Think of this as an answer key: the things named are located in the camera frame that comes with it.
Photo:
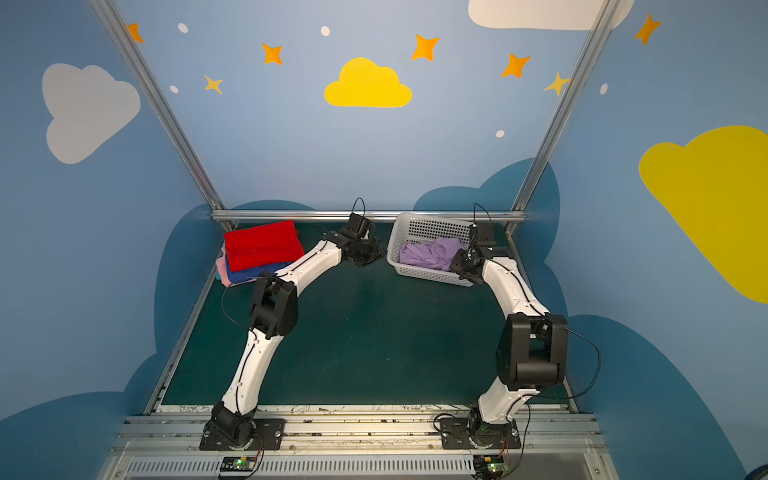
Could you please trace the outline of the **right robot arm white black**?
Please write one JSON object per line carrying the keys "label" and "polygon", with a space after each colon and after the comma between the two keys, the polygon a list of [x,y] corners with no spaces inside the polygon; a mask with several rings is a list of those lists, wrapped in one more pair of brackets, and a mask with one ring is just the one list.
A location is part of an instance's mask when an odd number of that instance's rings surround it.
{"label": "right robot arm white black", "polygon": [[564,380],[567,321],[536,299],[513,259],[495,256],[491,248],[459,250],[450,270],[463,280],[489,286],[504,315],[496,378],[468,420],[470,438],[482,445],[492,435],[503,435],[531,398]]}

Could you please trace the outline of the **white plastic laundry basket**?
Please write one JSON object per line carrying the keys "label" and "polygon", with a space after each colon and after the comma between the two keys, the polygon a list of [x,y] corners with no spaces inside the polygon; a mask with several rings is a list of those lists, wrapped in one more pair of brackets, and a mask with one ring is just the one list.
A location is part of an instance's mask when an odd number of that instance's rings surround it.
{"label": "white plastic laundry basket", "polygon": [[435,268],[409,265],[401,260],[401,250],[408,244],[435,242],[438,239],[457,239],[467,249],[475,233],[475,225],[469,221],[404,212],[397,216],[387,247],[387,261],[396,273],[410,278],[438,283],[471,287],[469,280],[457,273]]}

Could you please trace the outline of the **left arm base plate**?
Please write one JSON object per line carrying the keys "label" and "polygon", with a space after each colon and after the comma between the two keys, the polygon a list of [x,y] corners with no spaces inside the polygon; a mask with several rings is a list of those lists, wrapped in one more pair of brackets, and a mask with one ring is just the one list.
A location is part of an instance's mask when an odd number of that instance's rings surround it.
{"label": "left arm base plate", "polygon": [[201,451],[279,450],[285,421],[283,419],[238,419],[229,424],[210,420],[203,428]]}

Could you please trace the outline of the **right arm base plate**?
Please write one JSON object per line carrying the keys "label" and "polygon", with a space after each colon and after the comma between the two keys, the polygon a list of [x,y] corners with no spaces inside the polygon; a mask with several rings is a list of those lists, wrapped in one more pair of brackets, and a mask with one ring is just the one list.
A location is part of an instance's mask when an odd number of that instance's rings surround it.
{"label": "right arm base plate", "polygon": [[470,418],[441,417],[438,430],[444,450],[516,450],[522,447],[522,431],[515,420],[488,424]]}

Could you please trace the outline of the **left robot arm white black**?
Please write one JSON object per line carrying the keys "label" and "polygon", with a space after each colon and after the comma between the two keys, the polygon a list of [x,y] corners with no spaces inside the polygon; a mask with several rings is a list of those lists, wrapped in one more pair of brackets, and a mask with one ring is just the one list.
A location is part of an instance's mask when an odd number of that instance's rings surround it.
{"label": "left robot arm white black", "polygon": [[228,389],[213,406],[203,428],[201,449],[252,447],[257,437],[254,415],[260,390],[278,346],[298,322],[301,293],[345,260],[363,267],[383,256],[381,242],[371,233],[358,238],[330,232],[298,260],[257,277],[244,352]]}

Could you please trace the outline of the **purple t shirt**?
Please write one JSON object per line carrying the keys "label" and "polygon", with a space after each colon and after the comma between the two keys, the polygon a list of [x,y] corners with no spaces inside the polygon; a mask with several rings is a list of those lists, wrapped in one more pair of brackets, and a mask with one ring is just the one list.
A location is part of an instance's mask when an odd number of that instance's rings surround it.
{"label": "purple t shirt", "polygon": [[429,270],[448,272],[455,255],[464,245],[457,238],[407,241],[400,249],[399,262]]}

